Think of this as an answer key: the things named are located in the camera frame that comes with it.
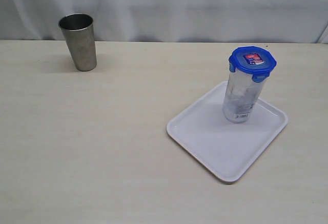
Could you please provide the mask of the clear plastic container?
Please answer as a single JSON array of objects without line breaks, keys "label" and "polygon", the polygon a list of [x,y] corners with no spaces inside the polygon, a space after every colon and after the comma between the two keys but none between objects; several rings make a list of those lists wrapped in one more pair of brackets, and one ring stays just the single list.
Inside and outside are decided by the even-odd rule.
[{"label": "clear plastic container", "polygon": [[257,83],[252,74],[244,73],[238,69],[230,72],[227,89],[222,105],[226,119],[233,123],[246,122],[259,98],[266,82],[261,76]]}]

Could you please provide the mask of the white rectangular tray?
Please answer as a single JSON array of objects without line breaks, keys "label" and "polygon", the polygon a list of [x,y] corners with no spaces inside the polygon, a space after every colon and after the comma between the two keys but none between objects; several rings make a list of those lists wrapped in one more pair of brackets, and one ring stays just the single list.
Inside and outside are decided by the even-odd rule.
[{"label": "white rectangular tray", "polygon": [[218,179],[236,182],[288,123],[287,115],[258,99],[248,121],[222,113],[227,82],[221,82],[167,124],[168,135]]}]

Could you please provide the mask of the blue plastic lid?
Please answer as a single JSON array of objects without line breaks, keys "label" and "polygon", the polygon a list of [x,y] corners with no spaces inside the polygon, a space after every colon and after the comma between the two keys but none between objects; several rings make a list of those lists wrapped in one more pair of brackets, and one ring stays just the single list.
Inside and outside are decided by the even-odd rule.
[{"label": "blue plastic lid", "polygon": [[271,53],[255,46],[238,47],[229,57],[229,71],[252,75],[252,81],[261,83],[270,76],[277,62]]}]

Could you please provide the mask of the stainless steel cup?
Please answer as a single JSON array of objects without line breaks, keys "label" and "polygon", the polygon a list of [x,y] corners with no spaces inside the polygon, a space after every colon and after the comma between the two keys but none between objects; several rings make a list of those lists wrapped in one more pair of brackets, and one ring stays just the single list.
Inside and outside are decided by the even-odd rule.
[{"label": "stainless steel cup", "polygon": [[58,22],[74,65],[79,71],[91,71],[97,66],[93,18],[76,13],[61,18]]}]

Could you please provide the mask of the white backdrop curtain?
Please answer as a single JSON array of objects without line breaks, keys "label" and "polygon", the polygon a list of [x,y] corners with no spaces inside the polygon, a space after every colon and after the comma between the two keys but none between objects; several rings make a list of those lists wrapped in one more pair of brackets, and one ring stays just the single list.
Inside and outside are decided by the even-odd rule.
[{"label": "white backdrop curtain", "polygon": [[105,41],[327,42],[327,0],[1,0],[1,38],[62,39],[73,13]]}]

